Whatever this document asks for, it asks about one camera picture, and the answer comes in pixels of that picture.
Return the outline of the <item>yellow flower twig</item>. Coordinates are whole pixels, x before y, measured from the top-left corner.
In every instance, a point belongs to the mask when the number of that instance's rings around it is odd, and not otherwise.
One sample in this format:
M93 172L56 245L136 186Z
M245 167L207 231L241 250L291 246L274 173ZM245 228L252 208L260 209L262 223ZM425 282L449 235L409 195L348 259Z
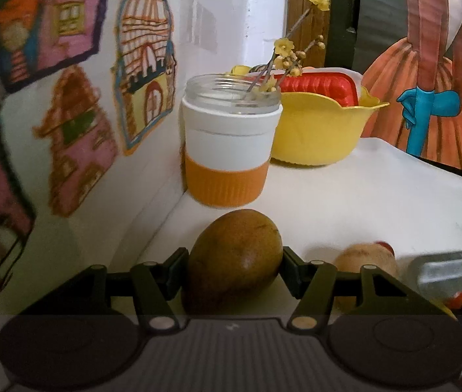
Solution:
M291 26L282 38L274 41L272 45L272 56L269 61L255 70L250 69L246 75L248 88L246 95L272 93L279 90L283 79L287 76L297 77L303 73L303 60L307 53L313 48L318 47L324 50L327 45L322 34L318 34L303 49L298 49L292 40L292 36L305 20L317 12L330 11L330 0L303 0L307 3L307 8L299 16L297 21Z

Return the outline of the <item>metal tray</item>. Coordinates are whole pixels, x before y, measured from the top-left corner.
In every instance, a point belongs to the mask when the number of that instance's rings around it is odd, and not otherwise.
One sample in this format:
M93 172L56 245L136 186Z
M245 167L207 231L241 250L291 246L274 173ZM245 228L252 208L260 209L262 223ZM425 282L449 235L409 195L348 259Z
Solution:
M403 282L429 300L445 300L462 292L462 251L416 257Z

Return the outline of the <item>yellow plastic bowl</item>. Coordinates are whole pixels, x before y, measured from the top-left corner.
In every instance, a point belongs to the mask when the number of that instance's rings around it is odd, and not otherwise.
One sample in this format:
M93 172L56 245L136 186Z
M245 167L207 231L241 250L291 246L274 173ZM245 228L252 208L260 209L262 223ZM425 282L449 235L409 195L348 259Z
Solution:
M272 158L300 166L326 166L346 158L356 147L369 118L387 107L361 84L362 75L345 68L306 67L305 72L341 72L357 84L359 102L343 107L332 98L282 93L282 115L272 144Z

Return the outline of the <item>tan striped round fruit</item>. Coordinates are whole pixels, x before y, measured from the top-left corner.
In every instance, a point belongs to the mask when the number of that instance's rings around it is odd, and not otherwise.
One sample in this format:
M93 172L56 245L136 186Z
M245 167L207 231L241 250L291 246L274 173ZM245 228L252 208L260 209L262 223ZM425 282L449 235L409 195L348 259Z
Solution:
M337 256L333 265L339 272L359 272L362 266L373 265L395 278L399 277L395 256L375 242L351 245Z

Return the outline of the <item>brown mango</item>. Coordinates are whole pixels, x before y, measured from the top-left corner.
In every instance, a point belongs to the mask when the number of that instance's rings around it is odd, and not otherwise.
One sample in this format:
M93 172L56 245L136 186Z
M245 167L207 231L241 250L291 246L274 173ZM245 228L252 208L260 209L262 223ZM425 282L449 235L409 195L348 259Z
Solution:
M230 211L196 239L188 286L207 301L256 293L274 281L282 256L282 236L269 217L252 209Z

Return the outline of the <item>houses drawing paper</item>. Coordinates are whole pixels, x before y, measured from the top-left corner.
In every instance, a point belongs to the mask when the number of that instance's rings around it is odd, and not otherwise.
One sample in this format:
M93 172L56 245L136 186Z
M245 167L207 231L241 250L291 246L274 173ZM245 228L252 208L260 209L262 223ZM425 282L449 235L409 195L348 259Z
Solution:
M139 256L180 192L188 0L0 0L0 314Z

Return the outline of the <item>red plastic mold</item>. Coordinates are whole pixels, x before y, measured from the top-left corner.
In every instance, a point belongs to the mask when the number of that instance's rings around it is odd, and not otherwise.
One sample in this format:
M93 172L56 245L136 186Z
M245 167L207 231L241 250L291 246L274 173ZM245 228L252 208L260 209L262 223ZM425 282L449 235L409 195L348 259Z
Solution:
M341 72L305 72L300 76L287 76L279 86L281 93L308 93L335 100L343 107L359 102L359 91L354 79Z

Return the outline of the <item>white orange glass jar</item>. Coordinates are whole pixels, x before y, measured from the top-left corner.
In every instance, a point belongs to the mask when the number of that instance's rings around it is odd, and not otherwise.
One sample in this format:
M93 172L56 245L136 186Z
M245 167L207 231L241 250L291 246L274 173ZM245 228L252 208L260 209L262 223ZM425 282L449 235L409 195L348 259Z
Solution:
M207 206L249 204L263 191L281 93L247 77L204 74L189 79L181 101L186 187Z

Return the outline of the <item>girl in orange dress painting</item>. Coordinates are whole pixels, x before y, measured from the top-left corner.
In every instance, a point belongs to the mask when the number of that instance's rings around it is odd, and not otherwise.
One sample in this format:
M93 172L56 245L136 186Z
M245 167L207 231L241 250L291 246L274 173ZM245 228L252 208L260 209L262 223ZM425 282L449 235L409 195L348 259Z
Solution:
M363 135L462 170L462 0L406 0L406 14L405 37L363 74L388 103Z

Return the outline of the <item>red cherry tomato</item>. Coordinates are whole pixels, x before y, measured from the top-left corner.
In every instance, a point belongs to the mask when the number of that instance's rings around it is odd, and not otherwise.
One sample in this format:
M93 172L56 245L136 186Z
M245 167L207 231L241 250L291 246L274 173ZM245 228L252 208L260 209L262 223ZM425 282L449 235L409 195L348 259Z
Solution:
M387 251L389 251L390 254L392 254L392 256L395 256L395 252L394 252L392 246L389 243L387 243L387 242L375 242L375 244L385 248Z

